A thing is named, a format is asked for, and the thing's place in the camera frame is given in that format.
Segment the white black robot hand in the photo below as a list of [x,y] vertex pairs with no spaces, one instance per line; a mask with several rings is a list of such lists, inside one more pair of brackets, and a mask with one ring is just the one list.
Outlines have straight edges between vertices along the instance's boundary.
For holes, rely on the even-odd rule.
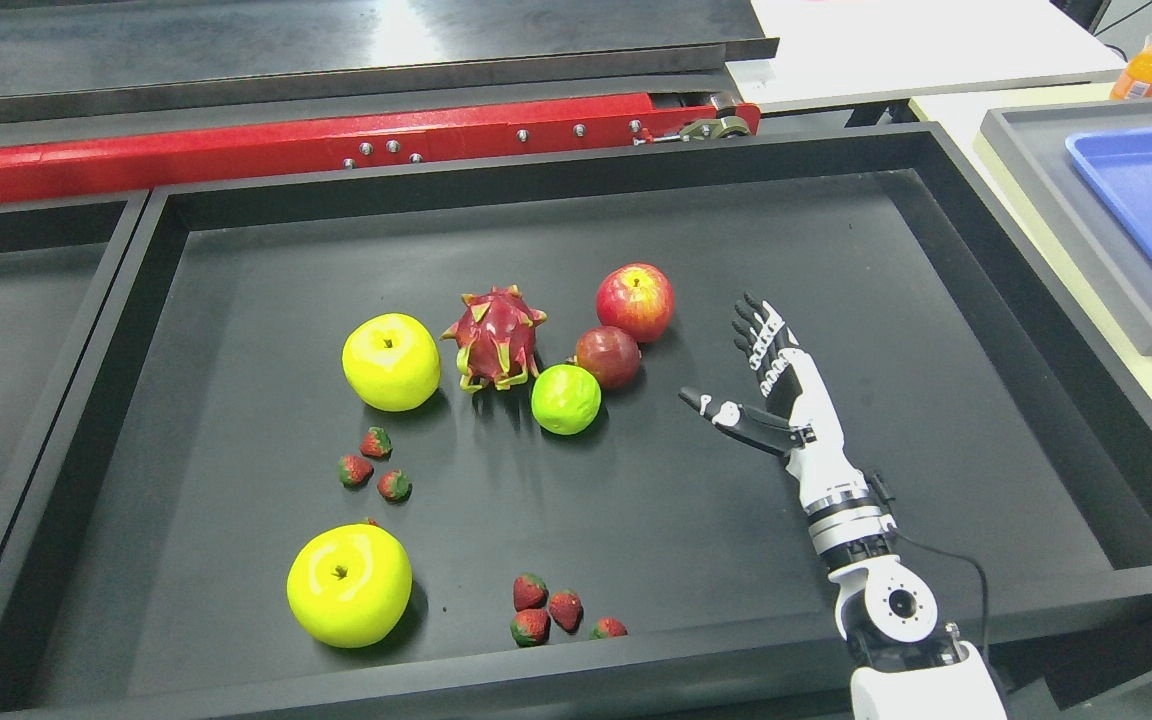
[[735,313],[733,343],[755,374],[760,406],[689,387],[680,389],[681,400],[718,432],[780,460],[809,514],[872,498],[846,456],[844,430],[813,356],[768,301],[744,293]]

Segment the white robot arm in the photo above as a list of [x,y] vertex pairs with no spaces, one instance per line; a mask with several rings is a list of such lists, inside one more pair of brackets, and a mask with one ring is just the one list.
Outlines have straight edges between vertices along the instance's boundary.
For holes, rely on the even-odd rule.
[[940,616],[932,588],[902,562],[882,487],[863,473],[806,483],[799,501],[828,579],[835,624],[855,662],[855,719],[1005,719],[979,647]]

